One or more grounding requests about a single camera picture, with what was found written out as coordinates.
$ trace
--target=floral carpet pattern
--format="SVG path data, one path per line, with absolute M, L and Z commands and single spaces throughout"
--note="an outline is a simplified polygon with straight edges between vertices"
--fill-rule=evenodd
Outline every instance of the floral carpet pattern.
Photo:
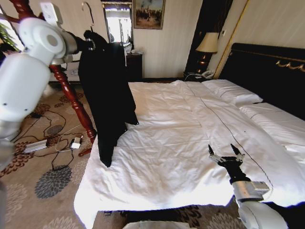
M 77 98 L 91 116 L 81 86 L 74 87 Z M 90 148 L 91 143 L 79 124 L 77 115 L 59 85 L 49 85 L 13 140 L 16 151 L 12 162 L 0 171 L 0 180 L 7 189 L 6 229 L 84 228 L 74 212 L 73 202 L 90 156 L 78 157 L 78 153 Z M 71 140 L 81 136 L 80 149 L 71 152 L 68 149 Z M 46 149 L 23 153 L 27 144 L 45 139 Z M 198 229 L 244 229 L 238 219 L 234 199 L 227 206 L 99 212 L 93 228 L 122 229 L 127 223 L 140 220 L 187 222 Z

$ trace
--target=mirror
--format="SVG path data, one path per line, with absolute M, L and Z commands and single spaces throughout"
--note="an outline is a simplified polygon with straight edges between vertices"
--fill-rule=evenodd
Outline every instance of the mirror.
M 109 42 L 120 42 L 124 46 L 133 44 L 132 3 L 102 2 Z

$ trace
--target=white charger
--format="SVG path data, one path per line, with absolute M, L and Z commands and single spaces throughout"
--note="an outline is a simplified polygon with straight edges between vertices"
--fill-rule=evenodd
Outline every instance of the white charger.
M 81 138 L 80 137 L 76 137 L 72 141 L 71 148 L 72 149 L 79 149 L 80 147 L 81 147 Z

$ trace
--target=lamp base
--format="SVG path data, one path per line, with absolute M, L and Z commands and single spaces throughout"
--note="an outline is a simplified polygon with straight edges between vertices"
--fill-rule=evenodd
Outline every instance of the lamp base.
M 196 70 L 197 73 L 202 74 L 206 71 L 206 69 L 208 68 L 209 62 L 211 60 L 212 54 L 213 53 L 211 53 L 211 52 L 202 53 L 201 57 L 197 61 L 197 70 Z

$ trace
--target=white duvet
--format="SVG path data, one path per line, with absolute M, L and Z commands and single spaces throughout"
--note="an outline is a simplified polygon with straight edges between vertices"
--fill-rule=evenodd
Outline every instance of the white duvet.
M 305 200 L 305 172 L 298 163 L 201 83 L 130 83 L 130 88 L 140 124 L 128 125 L 109 168 L 99 159 L 96 138 L 75 196 L 75 212 L 87 228 L 100 210 L 226 205 L 233 188 L 225 168 L 208 158 L 208 144 L 220 156 L 234 155 L 231 143 L 246 154 L 241 169 L 270 187 L 265 201 L 289 206 Z

